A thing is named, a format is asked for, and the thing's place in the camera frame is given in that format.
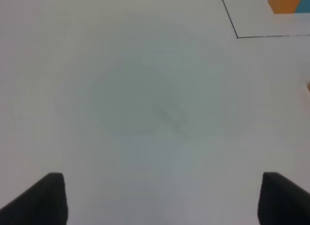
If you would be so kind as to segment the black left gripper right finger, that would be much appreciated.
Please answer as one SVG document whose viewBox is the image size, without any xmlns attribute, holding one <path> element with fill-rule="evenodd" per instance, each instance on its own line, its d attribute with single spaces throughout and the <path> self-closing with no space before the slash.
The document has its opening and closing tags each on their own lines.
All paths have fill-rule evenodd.
<svg viewBox="0 0 310 225">
<path fill-rule="evenodd" d="M 279 173 L 265 172 L 257 215 L 261 225 L 308 225 L 310 194 Z"/>
</svg>

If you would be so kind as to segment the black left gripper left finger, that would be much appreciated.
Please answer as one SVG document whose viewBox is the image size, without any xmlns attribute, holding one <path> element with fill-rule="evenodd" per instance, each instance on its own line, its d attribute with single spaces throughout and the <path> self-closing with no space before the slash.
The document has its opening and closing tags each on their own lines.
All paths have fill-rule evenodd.
<svg viewBox="0 0 310 225">
<path fill-rule="evenodd" d="M 0 209 L 2 225 L 65 225 L 68 204 L 62 173 L 49 173 Z"/>
</svg>

